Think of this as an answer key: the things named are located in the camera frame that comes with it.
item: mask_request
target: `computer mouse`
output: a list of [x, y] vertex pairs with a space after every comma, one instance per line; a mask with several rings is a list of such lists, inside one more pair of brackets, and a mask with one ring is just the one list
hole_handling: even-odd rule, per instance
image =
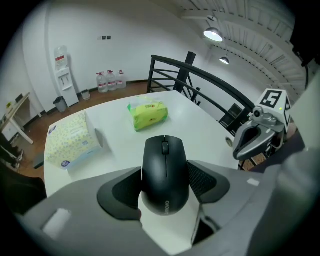
[[146, 140], [142, 166], [142, 201], [153, 213], [169, 216], [189, 199], [189, 173], [184, 144], [172, 136]]

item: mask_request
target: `white wall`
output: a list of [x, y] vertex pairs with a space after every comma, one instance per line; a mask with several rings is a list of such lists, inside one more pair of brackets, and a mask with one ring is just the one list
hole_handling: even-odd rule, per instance
[[50, 3], [35, 9], [23, 24], [22, 45], [24, 61], [31, 84], [46, 112], [55, 107], [57, 98], [52, 68], [48, 60], [47, 15]]
[[[222, 63], [219, 59], [223, 57], [225, 53], [225, 51], [213, 47], [211, 50], [211, 58], [209, 58], [208, 63], [201, 68], [224, 80], [253, 103], [256, 103], [258, 98], [265, 91], [266, 84], [270, 83], [270, 81], [256, 68], [235, 55], [228, 56], [230, 65]], [[244, 108], [244, 106], [234, 98], [213, 84], [194, 76], [191, 76], [191, 79], [194, 87], [200, 87], [202, 93], [210, 97], [227, 111], [234, 103], [242, 109]], [[201, 101], [200, 107], [208, 112], [214, 119], [219, 121], [225, 115], [205, 99], [199, 97], [197, 100]]]
[[129, 81], [148, 79], [151, 55], [184, 62], [191, 51], [199, 67], [209, 50], [183, 20], [146, 0], [54, 2], [48, 36], [53, 67], [54, 49], [67, 46], [77, 92], [95, 88], [101, 71], [122, 69]]
[[[6, 113], [7, 103], [14, 102], [21, 93], [24, 95], [30, 93], [29, 98], [34, 103], [36, 110], [38, 112], [44, 110], [28, 76], [22, 45], [22, 30], [20, 29], [12, 38], [0, 65], [0, 118]], [[17, 114], [21, 119], [21, 125], [25, 125], [37, 115], [37, 112], [26, 101]]]

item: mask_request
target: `white sticker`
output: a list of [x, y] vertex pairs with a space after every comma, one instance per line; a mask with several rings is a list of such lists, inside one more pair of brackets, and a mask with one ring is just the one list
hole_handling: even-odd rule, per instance
[[260, 184], [260, 181], [255, 180], [255, 179], [253, 179], [253, 178], [248, 179], [246, 182], [248, 182], [250, 185], [256, 186], [256, 187], [258, 187], [259, 184]]
[[55, 240], [65, 228], [71, 218], [71, 212], [66, 209], [58, 209], [53, 216], [47, 221], [42, 231]]

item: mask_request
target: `small bin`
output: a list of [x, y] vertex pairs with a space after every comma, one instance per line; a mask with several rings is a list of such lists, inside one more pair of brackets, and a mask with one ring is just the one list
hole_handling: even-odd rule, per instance
[[65, 112], [67, 109], [67, 103], [64, 99], [64, 97], [60, 96], [56, 98], [56, 100], [53, 102], [53, 104], [56, 106], [59, 112]]
[[88, 90], [83, 90], [81, 92], [81, 95], [85, 101], [90, 100], [90, 92]]

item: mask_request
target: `ceiling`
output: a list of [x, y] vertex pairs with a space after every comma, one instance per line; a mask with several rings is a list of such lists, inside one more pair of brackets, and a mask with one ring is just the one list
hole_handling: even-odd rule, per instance
[[266, 88], [283, 89], [292, 103], [305, 90], [306, 71], [293, 53], [290, 38], [295, 16], [285, 6], [272, 0], [170, 0], [179, 17], [203, 31], [218, 28], [223, 42], [203, 37], [229, 55], [250, 63], [264, 74]]

